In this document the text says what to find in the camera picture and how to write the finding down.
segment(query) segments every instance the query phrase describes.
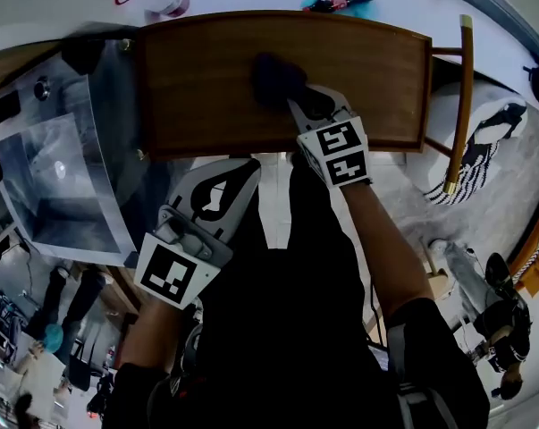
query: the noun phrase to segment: black sleeve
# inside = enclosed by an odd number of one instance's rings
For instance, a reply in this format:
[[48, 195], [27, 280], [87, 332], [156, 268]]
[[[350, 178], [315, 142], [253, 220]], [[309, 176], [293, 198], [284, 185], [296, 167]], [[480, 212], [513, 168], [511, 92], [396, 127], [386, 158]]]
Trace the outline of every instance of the black sleeve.
[[167, 374], [163, 370], [124, 364], [114, 378], [114, 390], [106, 402], [103, 429], [136, 427], [147, 423], [150, 393]]
[[388, 328], [400, 325], [407, 381], [437, 391], [459, 428], [485, 428], [490, 402], [484, 386], [436, 304], [430, 299], [410, 301], [391, 317]]

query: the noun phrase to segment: person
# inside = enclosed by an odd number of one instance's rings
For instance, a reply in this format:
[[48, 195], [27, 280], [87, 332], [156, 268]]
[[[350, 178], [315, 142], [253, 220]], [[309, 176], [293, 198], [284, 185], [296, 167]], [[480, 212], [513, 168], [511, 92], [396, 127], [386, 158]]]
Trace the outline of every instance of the person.
[[11, 401], [21, 401], [18, 408], [29, 404], [31, 419], [50, 420], [55, 399], [61, 399], [69, 386], [63, 373], [69, 365], [82, 319], [105, 285], [112, 281], [109, 275], [95, 267], [82, 272], [80, 286], [61, 326], [58, 325], [58, 312], [68, 276], [66, 269], [60, 266], [51, 271], [43, 307], [31, 317], [21, 333], [13, 367], [5, 369], [7, 394]]
[[[183, 312], [151, 299], [123, 344], [104, 429], [284, 421], [404, 426], [399, 393], [412, 385], [399, 385], [397, 371], [382, 371], [368, 349], [355, 249], [328, 189], [302, 156], [292, 163], [287, 249], [267, 249], [256, 193], [230, 242], [232, 260], [199, 295], [196, 373], [168, 376]], [[403, 332], [405, 349], [395, 349], [406, 380], [445, 402], [451, 427], [486, 427], [489, 400], [434, 303], [420, 260], [369, 185], [341, 192], [386, 326]], [[415, 408], [415, 427], [449, 427], [432, 409]]]
[[[470, 357], [474, 362], [489, 357], [493, 370], [503, 372], [500, 388], [493, 390], [492, 396], [513, 399], [523, 385], [520, 368], [530, 350], [531, 324], [526, 306], [518, 303], [517, 296], [514, 299], [500, 297], [494, 287], [476, 272], [476, 259], [455, 243], [435, 240], [430, 249], [445, 257], [458, 281], [467, 318], [485, 338]], [[505, 286], [504, 279], [499, 284]]]

